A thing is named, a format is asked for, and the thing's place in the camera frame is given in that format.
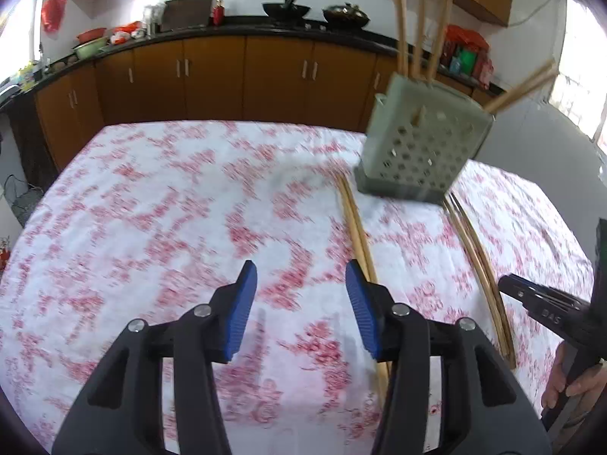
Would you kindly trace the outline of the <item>person's right hand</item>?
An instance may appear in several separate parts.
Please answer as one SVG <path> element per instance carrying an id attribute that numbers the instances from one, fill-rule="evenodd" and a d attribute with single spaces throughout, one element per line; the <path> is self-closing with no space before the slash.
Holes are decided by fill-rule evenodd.
<path id="1" fill-rule="evenodd" d="M 579 407 L 582 411 L 590 411 L 605 388 L 606 365 L 592 366 L 575 380 L 569 381 L 563 371 L 565 352 L 566 344 L 561 342 L 555 350 L 555 359 L 541 397 L 541 405 L 545 409 L 552 409 L 557 404 L 559 395 L 565 393 L 567 397 L 581 397 Z"/>

